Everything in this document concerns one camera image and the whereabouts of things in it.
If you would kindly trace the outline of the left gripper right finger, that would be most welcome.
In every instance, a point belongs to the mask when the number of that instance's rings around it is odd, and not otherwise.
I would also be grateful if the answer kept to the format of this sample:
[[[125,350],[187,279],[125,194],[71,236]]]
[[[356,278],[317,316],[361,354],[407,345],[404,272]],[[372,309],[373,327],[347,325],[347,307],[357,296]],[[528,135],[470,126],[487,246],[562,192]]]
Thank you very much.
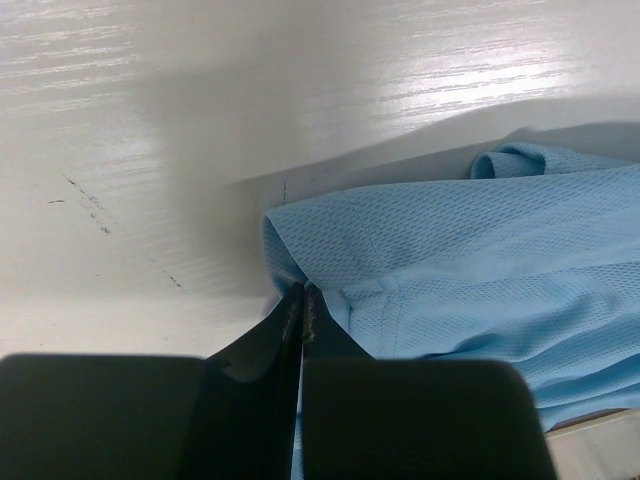
[[[497,361],[377,360],[306,291],[301,449],[308,479],[552,479],[520,375]]]

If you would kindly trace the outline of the light blue shorts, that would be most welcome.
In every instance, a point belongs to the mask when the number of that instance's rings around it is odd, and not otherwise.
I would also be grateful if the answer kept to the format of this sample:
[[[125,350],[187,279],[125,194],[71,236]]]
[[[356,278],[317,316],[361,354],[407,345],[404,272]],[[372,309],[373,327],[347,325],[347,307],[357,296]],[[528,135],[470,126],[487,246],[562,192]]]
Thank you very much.
[[[510,143],[462,180],[338,191],[262,221],[279,291],[317,286],[376,358],[498,360],[544,429],[639,404],[639,166]]]

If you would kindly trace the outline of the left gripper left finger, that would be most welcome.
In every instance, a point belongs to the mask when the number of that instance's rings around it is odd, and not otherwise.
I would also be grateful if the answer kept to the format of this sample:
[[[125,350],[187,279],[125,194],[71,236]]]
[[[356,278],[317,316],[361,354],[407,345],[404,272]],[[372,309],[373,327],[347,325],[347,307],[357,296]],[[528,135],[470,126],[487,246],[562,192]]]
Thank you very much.
[[[286,479],[304,289],[206,358],[14,354],[1,362],[5,479]]]

